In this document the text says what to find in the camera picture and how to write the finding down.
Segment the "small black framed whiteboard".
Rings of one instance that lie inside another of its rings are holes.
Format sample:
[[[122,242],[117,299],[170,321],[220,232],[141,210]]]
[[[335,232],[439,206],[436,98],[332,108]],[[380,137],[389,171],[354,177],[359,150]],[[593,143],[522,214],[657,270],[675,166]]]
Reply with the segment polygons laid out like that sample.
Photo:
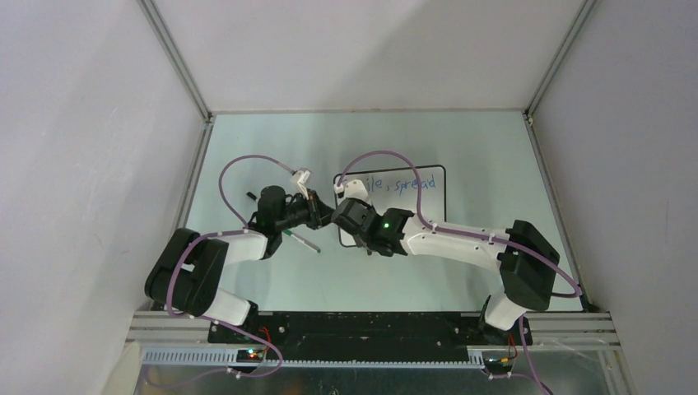
[[[390,208],[417,212],[427,220],[446,221],[446,171],[442,165],[349,172],[344,180],[361,180],[380,216]]]

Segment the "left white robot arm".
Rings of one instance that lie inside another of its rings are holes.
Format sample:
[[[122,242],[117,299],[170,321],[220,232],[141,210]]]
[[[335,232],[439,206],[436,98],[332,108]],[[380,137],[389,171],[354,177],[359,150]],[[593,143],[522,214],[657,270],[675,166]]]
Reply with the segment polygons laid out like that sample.
[[[176,314],[226,322],[239,342],[251,342],[260,332],[260,321],[252,315],[258,306],[220,288],[224,267],[270,258],[281,246],[285,231],[302,225],[322,229],[330,224],[332,214],[333,208],[314,190],[290,195],[279,186],[266,187],[242,230],[202,235],[178,228],[145,281],[145,295]]]

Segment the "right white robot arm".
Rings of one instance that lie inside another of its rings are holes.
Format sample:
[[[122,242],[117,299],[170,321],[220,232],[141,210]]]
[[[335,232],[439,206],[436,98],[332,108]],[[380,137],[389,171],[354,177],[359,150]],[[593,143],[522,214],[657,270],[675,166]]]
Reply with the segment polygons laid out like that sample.
[[[500,289],[486,302],[478,323],[480,336],[490,344],[503,342],[523,314],[550,307],[559,255],[526,221],[499,230],[438,225],[405,209],[378,213],[356,198],[341,202],[332,221],[358,245],[384,257],[435,256],[498,274]]]

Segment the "green capped whiteboard marker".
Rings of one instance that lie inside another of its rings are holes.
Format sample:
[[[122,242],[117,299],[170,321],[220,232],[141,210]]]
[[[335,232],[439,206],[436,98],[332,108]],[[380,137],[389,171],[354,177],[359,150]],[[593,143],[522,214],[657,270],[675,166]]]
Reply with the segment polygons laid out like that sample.
[[[310,242],[306,238],[298,235],[297,233],[288,230],[285,232],[285,234],[288,235],[289,237],[291,237],[292,239],[298,241],[299,243],[302,243],[304,246],[315,251],[316,253],[321,253],[321,248],[319,246],[317,246],[316,244],[313,244],[312,242]]]

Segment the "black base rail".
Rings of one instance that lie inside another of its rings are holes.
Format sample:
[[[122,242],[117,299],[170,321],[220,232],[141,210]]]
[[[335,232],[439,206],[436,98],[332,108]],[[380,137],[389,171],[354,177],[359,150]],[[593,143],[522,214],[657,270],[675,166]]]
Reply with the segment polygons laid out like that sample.
[[[259,335],[293,362],[466,362],[478,346],[530,346],[529,325],[503,332],[460,312],[262,312],[239,334],[209,327],[210,344],[249,344]]]

